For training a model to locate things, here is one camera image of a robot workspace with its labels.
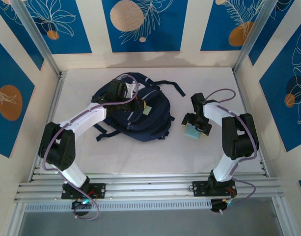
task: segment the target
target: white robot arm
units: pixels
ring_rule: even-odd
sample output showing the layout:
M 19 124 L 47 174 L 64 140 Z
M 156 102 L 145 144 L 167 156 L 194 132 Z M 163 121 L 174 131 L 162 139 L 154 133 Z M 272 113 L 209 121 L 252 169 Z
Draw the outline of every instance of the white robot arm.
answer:
M 86 109 L 60 124 L 50 122 L 46 125 L 38 152 L 44 159 L 44 169 L 49 170 L 45 166 L 47 162 L 69 183 L 85 193 L 90 191 L 89 178 L 75 163 L 75 141 L 86 130 L 116 110 L 131 112 L 144 109 L 144 102 L 137 97 L 138 89 L 144 88 L 144 85 L 132 79 L 132 84 L 118 79 L 112 80 L 104 97 L 92 101 Z M 69 196 L 71 199 L 77 199 L 82 195 L 76 192 Z
M 227 196 L 228 190 L 235 189 L 233 176 L 238 165 L 246 160 L 256 158 L 259 148 L 253 117 L 250 114 L 237 115 L 219 105 L 215 100 L 206 100 L 202 93 L 191 97 L 195 114 L 187 113 L 182 124 L 193 125 L 197 131 L 209 135 L 212 128 L 209 120 L 213 120 L 222 127 L 223 156 L 219 164 L 210 172 L 208 181 L 194 181 L 194 196 Z M 226 202 L 217 204 L 212 210 L 225 209 Z

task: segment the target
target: navy blue backpack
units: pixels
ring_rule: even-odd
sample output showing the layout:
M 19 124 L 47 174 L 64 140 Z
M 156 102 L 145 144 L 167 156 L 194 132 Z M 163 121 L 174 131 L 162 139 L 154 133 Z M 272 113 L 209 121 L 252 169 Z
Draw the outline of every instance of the navy blue backpack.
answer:
M 174 85 L 183 97 L 185 96 L 185 93 L 175 82 L 166 80 L 154 82 L 140 73 L 129 72 L 126 74 L 133 76 L 139 84 L 145 86 L 138 90 L 137 95 L 140 99 L 146 102 L 147 106 L 151 107 L 151 110 L 147 115 L 143 114 L 143 111 L 117 111 L 114 114 L 107 116 L 104 122 L 116 129 L 116 131 L 107 134 L 107 131 L 104 128 L 95 124 L 94 127 L 102 133 L 96 138 L 97 141 L 100 141 L 104 137 L 113 137 L 119 133 L 126 134 L 127 136 L 142 142 L 155 139 L 165 139 L 165 137 L 169 134 L 169 128 L 171 127 L 171 123 L 174 118 L 170 114 L 169 100 L 160 90 L 158 85 Z M 125 77 L 122 80 L 128 84 L 131 84 L 133 81 L 129 77 Z M 109 83 L 99 89 L 95 95 L 92 96 L 92 101 L 99 96 L 103 96 L 103 94 L 107 91 L 108 86 Z

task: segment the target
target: light blue sponge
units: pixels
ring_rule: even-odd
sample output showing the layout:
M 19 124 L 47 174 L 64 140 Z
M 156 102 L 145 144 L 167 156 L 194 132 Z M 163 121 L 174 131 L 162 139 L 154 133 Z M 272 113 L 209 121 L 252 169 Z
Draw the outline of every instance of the light blue sponge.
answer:
M 185 131 L 185 134 L 188 135 L 188 136 L 191 136 L 193 138 L 196 138 L 196 139 L 199 139 L 199 136 L 201 134 L 201 132 L 198 132 L 196 129 L 195 129 L 195 126 L 192 126 L 190 124 L 187 124 L 186 125 L 186 131 Z

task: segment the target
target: cable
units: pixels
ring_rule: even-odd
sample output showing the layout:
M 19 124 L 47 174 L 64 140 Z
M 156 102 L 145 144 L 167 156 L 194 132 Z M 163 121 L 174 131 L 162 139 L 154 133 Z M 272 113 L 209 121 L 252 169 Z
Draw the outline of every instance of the cable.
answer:
M 232 90 L 232 89 L 230 89 L 230 88 L 222 88 L 222 89 L 216 90 L 216 91 L 212 92 L 211 94 L 209 94 L 209 95 L 206 97 L 206 100 L 207 100 L 211 95 L 213 95 L 213 94 L 215 94 L 215 93 L 217 93 L 217 92 L 219 92 L 219 91 L 224 91 L 224 90 L 231 91 L 231 92 L 234 93 L 234 95 L 233 95 L 232 97 L 228 98 L 228 99 L 221 100 L 221 101 L 219 101 L 218 103 L 230 101 L 230 100 L 232 100 L 232 99 L 236 96 L 236 93 L 235 93 L 234 90 Z M 233 173 L 235 172 L 235 170 L 237 169 L 237 167 L 239 166 L 239 164 L 240 164 L 241 162 L 253 160 L 253 159 L 255 159 L 255 158 L 257 157 L 257 146 L 256 146 L 256 143 L 255 143 L 255 140 L 254 140 L 252 134 L 250 133 L 250 130 L 248 129 L 248 127 L 247 127 L 247 125 L 244 123 L 244 121 L 243 121 L 237 114 L 235 114 L 234 112 L 229 111 L 228 109 L 226 109 L 225 107 L 220 106 L 219 104 L 218 104 L 217 106 L 218 106 L 220 109 L 222 109 L 222 110 L 228 112 L 229 114 L 233 115 L 233 116 L 241 123 L 241 125 L 243 126 L 245 132 L 247 133 L 247 135 L 248 135 L 248 137 L 249 137 L 249 139 L 250 139 L 250 141 L 251 141 L 251 143 L 252 143 L 252 146 L 253 146 L 253 148 L 254 148 L 254 156 L 253 156 L 253 157 L 248 157 L 248 158 L 240 159 L 240 160 L 234 165 L 234 167 L 232 168 L 232 170 L 231 170 L 230 173 L 229 173 L 230 176 L 233 176 Z M 244 200 L 250 198 L 250 197 L 255 193 L 255 191 L 256 191 L 256 186 L 255 186 L 254 184 L 249 183 L 249 182 L 245 182 L 245 181 L 243 181 L 243 180 L 238 180 L 238 179 L 236 179 L 236 178 L 234 178 L 234 177 L 231 177 L 231 178 L 232 178 L 234 181 L 237 181 L 237 182 L 240 182 L 240 183 L 244 183 L 244 184 L 247 184 L 247 185 L 250 185 L 250 186 L 253 187 L 253 191 L 252 191 L 249 195 L 247 195 L 245 198 L 243 198 L 241 201 L 239 201 L 238 203 L 240 203 L 240 202 L 242 202 L 242 201 L 244 201 Z
M 133 95 L 132 98 L 130 98 L 129 100 L 127 101 L 124 101 L 124 102 L 107 102 L 107 103 L 103 103 L 103 104 L 98 104 L 97 106 L 94 106 L 92 107 L 91 109 L 89 110 L 86 110 L 86 111 L 83 111 L 82 113 L 80 113 L 79 115 L 77 115 L 76 117 L 74 117 L 73 119 L 70 120 L 69 123 L 65 124 L 63 127 L 61 127 L 59 129 L 59 131 L 53 136 L 53 138 L 51 139 L 45 153 L 44 153 L 44 156 L 43 156 L 43 162 L 42 162 L 42 167 L 44 170 L 46 171 L 52 171 L 52 170 L 55 170 L 55 171 L 58 171 L 58 173 L 63 177 L 63 179 L 70 185 L 72 186 L 75 190 L 79 191 L 81 194 L 83 194 L 84 196 L 86 196 L 91 202 L 94 203 L 94 205 L 97 207 L 97 214 L 91 218 L 83 218 L 83 217 L 79 217 L 76 215 L 76 209 L 74 209 L 74 215 L 75 215 L 75 218 L 78 218 L 78 219 L 82 219 L 82 220 L 94 220 L 96 219 L 98 216 L 99 216 L 99 206 L 98 204 L 96 203 L 95 200 L 93 200 L 88 194 L 86 194 L 85 192 L 83 192 L 81 189 L 79 189 L 78 187 L 76 187 L 73 183 L 71 183 L 61 172 L 58 168 L 54 168 L 54 169 L 49 169 L 46 167 L 46 161 L 47 161 L 47 157 L 48 157 L 48 154 L 49 154 L 49 151 L 53 145 L 53 143 L 55 142 L 55 140 L 57 139 L 57 137 L 60 135 L 60 133 L 63 132 L 63 130 L 68 127 L 69 125 L 71 125 L 72 123 L 74 123 L 76 120 L 78 120 L 79 118 L 83 117 L 84 115 L 86 115 L 88 112 L 91 112 L 99 107 L 102 107 L 102 106 L 113 106 L 113 105 L 123 105 L 123 104 L 126 104 L 126 103 L 129 103 L 131 101 L 133 101 L 136 96 L 137 96 L 137 92 L 138 92 L 138 87 L 139 87 L 139 84 L 137 82 L 137 80 L 129 75 L 129 74 L 122 74 L 122 77 L 121 77 L 121 80 L 124 78 L 124 77 L 130 77 L 132 80 L 133 80 L 133 83 L 135 82 L 136 83 L 136 92 L 135 94 Z
M 230 100 L 232 100 L 233 98 L 235 98 L 235 96 L 236 96 L 236 92 L 235 92 L 233 89 L 230 89 L 230 88 L 221 88 L 221 89 L 218 89 L 218 90 L 212 92 L 211 94 L 209 94 L 205 99 L 207 100 L 210 96 L 212 96 L 212 95 L 214 95 L 215 93 L 220 92 L 220 91 L 230 91 L 230 92 L 233 92 L 233 96 L 230 97 L 230 98 L 228 98 L 228 99 L 221 100 L 221 101 L 219 101 L 218 103 L 230 101 Z

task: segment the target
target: floor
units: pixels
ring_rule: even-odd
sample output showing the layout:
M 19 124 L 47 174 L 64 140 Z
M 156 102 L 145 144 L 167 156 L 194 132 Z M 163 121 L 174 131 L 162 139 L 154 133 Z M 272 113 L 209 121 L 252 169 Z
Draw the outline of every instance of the floor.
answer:
M 223 151 L 221 147 L 221 127 L 211 122 L 213 128 L 209 136 L 199 139 L 185 135 L 181 125 L 186 113 L 192 113 L 190 97 L 202 92 L 205 96 L 211 92 L 238 88 L 231 68 L 116 68 L 116 69 L 72 69 L 62 88 L 54 122 L 61 122 L 85 109 L 91 96 L 111 79 L 127 71 L 145 74 L 154 81 L 169 80 L 179 84 L 187 96 L 182 97 L 171 85 L 162 85 L 162 91 L 171 103 L 171 115 L 175 121 L 169 136 L 163 140 L 146 143 L 136 141 L 123 134 L 96 142 L 100 134 L 90 128 L 76 142 L 76 163 L 87 174 L 95 173 L 209 173 L 219 163 Z M 220 92 L 213 99 L 230 97 L 230 92 Z M 244 113 L 239 94 L 223 106 L 236 113 Z M 108 131 L 112 128 L 101 122 Z M 259 173 L 260 156 L 244 162 L 237 169 L 242 173 Z

